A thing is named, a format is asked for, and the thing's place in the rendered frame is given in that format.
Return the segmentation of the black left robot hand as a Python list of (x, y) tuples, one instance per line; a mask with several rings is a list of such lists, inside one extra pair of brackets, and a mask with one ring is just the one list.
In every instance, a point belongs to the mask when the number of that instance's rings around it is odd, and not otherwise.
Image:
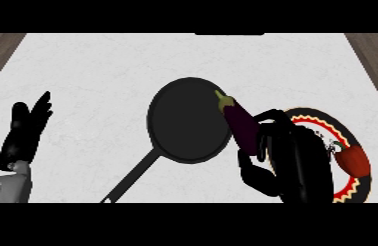
[(11, 165), (18, 161), (33, 162), (40, 137), (54, 114), (51, 110), (51, 92), (46, 91), (33, 109), (24, 102), (12, 106), (11, 132), (0, 149), (0, 170), (12, 171)]

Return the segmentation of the black frying pan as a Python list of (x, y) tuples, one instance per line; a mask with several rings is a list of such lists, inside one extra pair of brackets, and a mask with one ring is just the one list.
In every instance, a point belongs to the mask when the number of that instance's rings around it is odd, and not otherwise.
[(203, 78), (172, 81), (150, 104), (147, 129), (153, 150), (102, 199), (116, 203), (160, 157), (198, 164), (224, 151), (232, 132), (219, 110), (221, 87)]

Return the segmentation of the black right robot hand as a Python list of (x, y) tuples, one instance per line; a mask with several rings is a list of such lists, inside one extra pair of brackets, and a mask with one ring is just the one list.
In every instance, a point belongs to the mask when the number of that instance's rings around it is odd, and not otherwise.
[(256, 116), (262, 122), (257, 135), (257, 159), (271, 159), (274, 170), (253, 164), (238, 150), (243, 182), (284, 203), (331, 204), (334, 180), (324, 140), (303, 125), (296, 125), (283, 110)]

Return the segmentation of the dark purple eggplant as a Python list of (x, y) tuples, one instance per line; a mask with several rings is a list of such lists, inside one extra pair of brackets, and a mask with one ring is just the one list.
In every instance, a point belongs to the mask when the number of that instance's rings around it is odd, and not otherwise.
[(219, 110), (229, 124), (237, 144), (250, 156), (256, 156), (260, 124), (237, 99), (224, 95), (219, 90), (215, 93), (219, 98)]

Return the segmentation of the black red patterned plate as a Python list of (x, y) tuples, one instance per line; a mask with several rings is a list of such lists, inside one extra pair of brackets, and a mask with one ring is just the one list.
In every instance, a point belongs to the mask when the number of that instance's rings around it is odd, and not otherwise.
[[(359, 145), (355, 134), (340, 120), (318, 109), (296, 107), (286, 113), (297, 125), (311, 128), (322, 138), (327, 147), (339, 141), (346, 148)], [(336, 159), (331, 159), (334, 178), (334, 202), (367, 203), (371, 194), (373, 177), (352, 177), (340, 168)]]

